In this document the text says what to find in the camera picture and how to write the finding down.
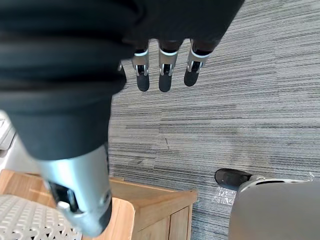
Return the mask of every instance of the robotic arm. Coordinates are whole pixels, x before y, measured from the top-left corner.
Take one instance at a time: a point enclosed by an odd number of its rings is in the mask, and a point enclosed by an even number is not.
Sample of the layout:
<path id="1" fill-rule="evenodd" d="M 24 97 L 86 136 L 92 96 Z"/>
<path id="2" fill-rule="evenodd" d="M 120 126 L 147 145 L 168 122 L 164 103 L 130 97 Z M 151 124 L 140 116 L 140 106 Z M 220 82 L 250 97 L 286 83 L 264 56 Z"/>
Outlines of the robotic arm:
<path id="1" fill-rule="evenodd" d="M 107 227 L 112 96 L 131 59 L 149 88 L 148 41 L 159 40 L 159 89 L 167 92 L 185 38 L 184 83 L 218 45 L 244 0 L 2 0 L 0 109 L 37 159 L 57 208 L 85 235 Z"/>

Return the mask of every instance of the wooden cabinet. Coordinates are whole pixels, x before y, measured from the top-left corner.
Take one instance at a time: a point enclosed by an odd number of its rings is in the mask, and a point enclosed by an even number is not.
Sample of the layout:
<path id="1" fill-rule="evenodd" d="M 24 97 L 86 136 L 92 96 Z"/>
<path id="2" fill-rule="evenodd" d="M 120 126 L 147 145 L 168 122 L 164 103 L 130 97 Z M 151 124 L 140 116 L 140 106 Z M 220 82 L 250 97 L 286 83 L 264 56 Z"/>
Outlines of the wooden cabinet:
<path id="1" fill-rule="evenodd" d="M 111 178 L 112 216 L 106 230 L 83 240 L 189 240 L 197 191 L 170 189 Z M 2 170 L 0 194 L 11 194 L 55 207 L 39 176 Z"/>

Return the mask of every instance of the gray striped carpet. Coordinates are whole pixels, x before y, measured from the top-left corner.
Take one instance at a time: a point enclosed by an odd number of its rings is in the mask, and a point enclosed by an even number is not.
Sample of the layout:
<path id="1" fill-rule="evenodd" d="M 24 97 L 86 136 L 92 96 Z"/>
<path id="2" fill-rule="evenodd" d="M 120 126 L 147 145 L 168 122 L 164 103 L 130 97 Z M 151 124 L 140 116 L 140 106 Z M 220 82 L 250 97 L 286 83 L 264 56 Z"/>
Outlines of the gray striped carpet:
<path id="1" fill-rule="evenodd" d="M 127 181 L 198 190 L 193 240 L 226 240 L 233 193 L 219 168 L 269 177 L 320 177 L 320 1 L 247 0 L 193 87 L 184 85 L 190 43 L 179 51 L 168 93 L 128 83 L 113 100 L 110 170 Z"/>

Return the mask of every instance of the black shoe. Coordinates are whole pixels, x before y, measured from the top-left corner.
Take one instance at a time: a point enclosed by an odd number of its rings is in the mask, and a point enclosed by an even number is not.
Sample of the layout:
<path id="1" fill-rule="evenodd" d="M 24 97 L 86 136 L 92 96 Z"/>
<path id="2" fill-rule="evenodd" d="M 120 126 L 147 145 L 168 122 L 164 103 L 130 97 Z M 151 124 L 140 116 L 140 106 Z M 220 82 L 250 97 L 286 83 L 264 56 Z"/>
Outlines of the black shoe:
<path id="1" fill-rule="evenodd" d="M 249 181 L 252 174 L 231 168 L 221 168 L 215 172 L 214 178 L 221 187 L 237 191 L 241 184 Z"/>

